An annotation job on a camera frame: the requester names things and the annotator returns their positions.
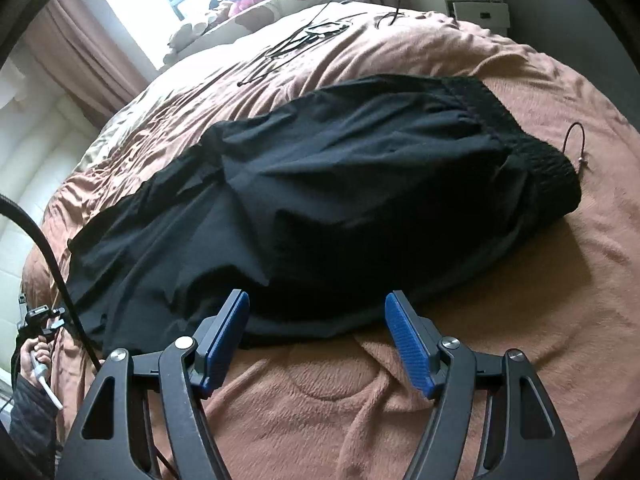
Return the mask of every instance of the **bed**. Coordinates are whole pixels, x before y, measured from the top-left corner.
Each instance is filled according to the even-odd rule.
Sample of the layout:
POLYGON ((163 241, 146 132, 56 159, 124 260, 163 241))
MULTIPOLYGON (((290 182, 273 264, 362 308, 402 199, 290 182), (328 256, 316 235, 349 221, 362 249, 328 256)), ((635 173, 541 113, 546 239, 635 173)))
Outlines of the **bed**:
MULTIPOLYGON (((586 130, 588 164, 579 208, 464 286, 417 310, 477 351, 523 349, 562 419, 580 477, 594 479, 640 412, 640 136, 583 76, 530 46, 437 13, 330 4, 347 31, 264 79, 238 88, 249 62, 306 23, 287 16, 233 45, 171 67, 105 127, 50 200, 43 230, 63 274, 67 241, 98 212, 136 191, 210 124, 265 113, 315 88, 375 73, 472 75, 529 134, 560 148, 568 126, 586 130)), ((577 163, 580 139, 567 145, 577 163)), ((23 270, 31 304, 56 301, 37 251, 23 270)), ((52 387, 63 401, 63 442, 94 372, 61 331, 52 387)), ((459 478, 475 465, 481 398, 459 478)), ((373 327, 328 341, 238 351, 222 388, 204 405, 233 478, 402 478, 431 406, 409 384, 388 332, 373 327)), ((156 444, 170 449, 158 399, 156 444)))

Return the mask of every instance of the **white cable connector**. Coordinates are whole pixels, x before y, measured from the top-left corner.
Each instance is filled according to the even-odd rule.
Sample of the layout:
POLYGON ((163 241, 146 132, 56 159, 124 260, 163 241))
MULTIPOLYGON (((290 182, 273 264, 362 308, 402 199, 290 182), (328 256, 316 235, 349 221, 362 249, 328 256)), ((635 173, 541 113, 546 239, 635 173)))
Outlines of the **white cable connector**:
POLYGON ((49 399, 51 399, 51 402, 53 402, 55 407, 60 411, 62 409, 62 402, 60 402, 60 400, 56 397, 56 394, 51 391, 51 388, 49 388, 49 385, 47 384, 47 381, 45 379, 45 375, 49 371, 47 365, 39 362, 36 359, 36 354, 33 350, 30 352, 30 355, 31 364, 33 365, 33 374, 36 376, 36 379, 41 384, 45 393, 49 396, 49 399))

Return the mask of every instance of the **person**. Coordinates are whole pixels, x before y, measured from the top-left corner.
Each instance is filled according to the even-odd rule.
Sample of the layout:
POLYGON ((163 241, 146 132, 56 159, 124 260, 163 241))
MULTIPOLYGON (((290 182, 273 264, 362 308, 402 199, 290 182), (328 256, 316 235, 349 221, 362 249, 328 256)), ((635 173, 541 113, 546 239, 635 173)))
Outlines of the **person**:
POLYGON ((56 415, 58 409, 42 389, 33 371, 31 351, 51 370, 51 348, 40 336, 27 339, 20 348, 20 375, 14 388, 9 435, 26 459, 46 479, 53 480, 56 467, 56 415))

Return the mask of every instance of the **white nightstand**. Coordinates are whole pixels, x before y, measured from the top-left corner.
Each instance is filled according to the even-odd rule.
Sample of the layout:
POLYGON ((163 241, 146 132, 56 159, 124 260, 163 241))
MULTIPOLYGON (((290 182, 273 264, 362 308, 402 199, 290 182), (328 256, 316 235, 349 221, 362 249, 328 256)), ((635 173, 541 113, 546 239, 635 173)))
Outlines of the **white nightstand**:
POLYGON ((411 0, 414 10, 435 10, 463 22, 477 23, 494 34, 507 36, 509 6, 502 0, 411 0))

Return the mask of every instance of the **blue textured pad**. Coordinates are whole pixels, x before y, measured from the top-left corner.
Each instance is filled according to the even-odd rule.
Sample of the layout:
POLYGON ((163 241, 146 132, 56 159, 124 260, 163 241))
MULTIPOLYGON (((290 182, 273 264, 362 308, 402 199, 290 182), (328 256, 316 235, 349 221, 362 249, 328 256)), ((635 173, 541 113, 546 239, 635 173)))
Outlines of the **blue textured pad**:
POLYGON ((385 319, 411 384, 421 390, 425 397, 432 399, 435 384, 429 372, 429 356, 393 293, 385 300, 385 319))
POLYGON ((249 295, 243 292, 231 308, 229 316, 220 329, 220 334, 207 354, 207 373, 202 381, 205 398, 209 397, 213 390, 222 386, 248 319, 249 295))

